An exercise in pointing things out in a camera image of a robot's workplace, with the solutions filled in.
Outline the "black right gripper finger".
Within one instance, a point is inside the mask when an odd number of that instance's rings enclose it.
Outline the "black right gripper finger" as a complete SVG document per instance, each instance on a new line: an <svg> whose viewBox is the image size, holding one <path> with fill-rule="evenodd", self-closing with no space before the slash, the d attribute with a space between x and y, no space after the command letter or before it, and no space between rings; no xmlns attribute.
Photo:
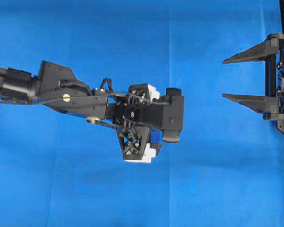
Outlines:
<svg viewBox="0 0 284 227"><path fill-rule="evenodd" d="M227 93L222 93L222 97L250 108L257 113L279 113L279 99L277 97Z"/></svg>
<svg viewBox="0 0 284 227"><path fill-rule="evenodd" d="M278 53L278 39L271 38L225 59L223 64L239 63L239 62L256 62L264 61L268 56Z"/></svg>

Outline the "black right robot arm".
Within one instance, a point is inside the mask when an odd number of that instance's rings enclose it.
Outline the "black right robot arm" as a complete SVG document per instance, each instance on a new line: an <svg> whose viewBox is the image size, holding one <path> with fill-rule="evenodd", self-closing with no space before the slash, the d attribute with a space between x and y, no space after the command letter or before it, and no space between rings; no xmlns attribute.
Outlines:
<svg viewBox="0 0 284 227"><path fill-rule="evenodd" d="M264 120L276 121L284 135L284 0L280 1L282 32L270 34L263 42L225 59L224 64L265 62L265 95L235 95L222 97L263 114Z"/></svg>

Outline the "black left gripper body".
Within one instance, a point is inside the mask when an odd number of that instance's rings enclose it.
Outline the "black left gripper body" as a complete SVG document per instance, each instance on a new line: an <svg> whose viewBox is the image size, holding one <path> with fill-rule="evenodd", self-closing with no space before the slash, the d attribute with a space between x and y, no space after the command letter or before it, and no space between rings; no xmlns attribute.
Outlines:
<svg viewBox="0 0 284 227"><path fill-rule="evenodd" d="M162 145L151 142L152 129L139 123L140 108L154 99L159 99L160 93L149 84L130 86L125 96L114 95L114 110L109 125L116 128L123 160L132 163L150 163L156 158Z"/></svg>

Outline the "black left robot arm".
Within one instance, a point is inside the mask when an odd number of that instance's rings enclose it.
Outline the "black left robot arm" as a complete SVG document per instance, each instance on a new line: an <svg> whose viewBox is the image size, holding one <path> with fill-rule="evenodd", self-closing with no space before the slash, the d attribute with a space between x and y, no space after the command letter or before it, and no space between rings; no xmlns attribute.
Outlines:
<svg viewBox="0 0 284 227"><path fill-rule="evenodd" d="M0 67L0 103L45 105L88 123L113 128L127 162L150 163L162 147L152 142L157 125L144 120L144 109L166 107L167 102L148 84L115 92L111 80L105 78L99 88L91 89L77 80L72 69L43 61L37 76Z"/></svg>

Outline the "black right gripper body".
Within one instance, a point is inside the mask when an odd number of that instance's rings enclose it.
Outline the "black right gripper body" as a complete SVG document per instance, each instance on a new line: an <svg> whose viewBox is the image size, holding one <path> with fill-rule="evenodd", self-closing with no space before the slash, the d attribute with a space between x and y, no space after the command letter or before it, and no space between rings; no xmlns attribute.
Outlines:
<svg viewBox="0 0 284 227"><path fill-rule="evenodd" d="M265 93L279 99L279 113L266 113L264 120L276 121L284 135L284 34L270 34L267 40L276 43L279 51L265 59Z"/></svg>

